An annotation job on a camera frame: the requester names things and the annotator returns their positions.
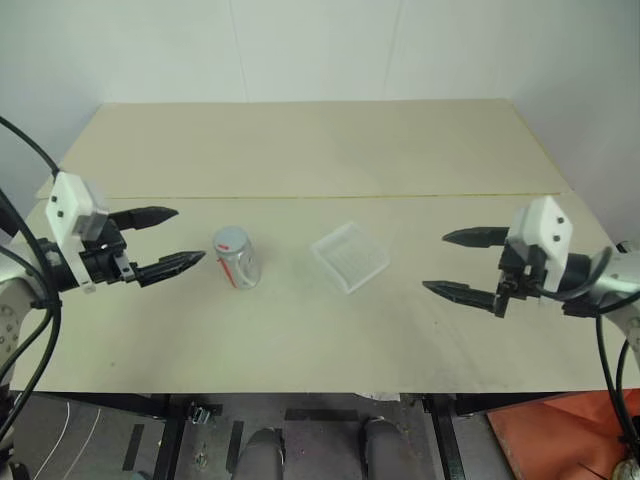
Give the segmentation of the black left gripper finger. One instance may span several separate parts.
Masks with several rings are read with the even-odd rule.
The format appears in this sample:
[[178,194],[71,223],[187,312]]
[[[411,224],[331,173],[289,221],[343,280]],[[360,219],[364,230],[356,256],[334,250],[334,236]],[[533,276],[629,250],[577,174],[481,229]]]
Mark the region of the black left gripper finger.
[[145,267],[134,267],[135,280],[147,287],[180,275],[195,266],[206,255],[205,251],[183,251],[160,258]]
[[113,232],[146,229],[159,225],[178,214],[177,210],[162,206],[121,210],[108,216],[107,229]]

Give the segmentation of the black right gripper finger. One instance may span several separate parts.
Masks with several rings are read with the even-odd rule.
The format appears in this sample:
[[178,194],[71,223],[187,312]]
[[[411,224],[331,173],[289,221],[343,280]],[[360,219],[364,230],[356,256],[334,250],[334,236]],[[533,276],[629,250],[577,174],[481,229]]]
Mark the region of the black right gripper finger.
[[473,289],[468,284],[444,280],[423,281],[422,285],[453,303],[494,312],[494,293]]
[[505,243],[508,227],[471,227],[445,234],[442,240],[469,248],[489,248]]

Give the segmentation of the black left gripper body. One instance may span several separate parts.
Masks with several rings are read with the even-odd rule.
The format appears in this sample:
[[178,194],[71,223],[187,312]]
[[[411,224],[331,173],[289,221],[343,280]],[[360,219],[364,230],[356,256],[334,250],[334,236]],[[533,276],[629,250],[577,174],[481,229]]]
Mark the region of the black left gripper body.
[[108,219],[95,240],[83,240],[83,264],[96,283],[112,284],[136,280],[134,267],[126,254],[127,243],[116,225]]

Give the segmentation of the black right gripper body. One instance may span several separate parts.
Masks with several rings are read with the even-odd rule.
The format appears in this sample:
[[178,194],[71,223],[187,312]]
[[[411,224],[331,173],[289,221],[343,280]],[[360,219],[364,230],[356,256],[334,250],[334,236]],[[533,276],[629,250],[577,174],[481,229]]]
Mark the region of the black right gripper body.
[[506,241],[505,235],[493,235],[492,245],[503,247],[498,263],[502,274],[493,303],[494,315],[503,318],[511,298],[526,300],[528,297],[540,297],[538,288],[546,279],[547,256],[538,246],[527,246],[524,257],[521,257]]

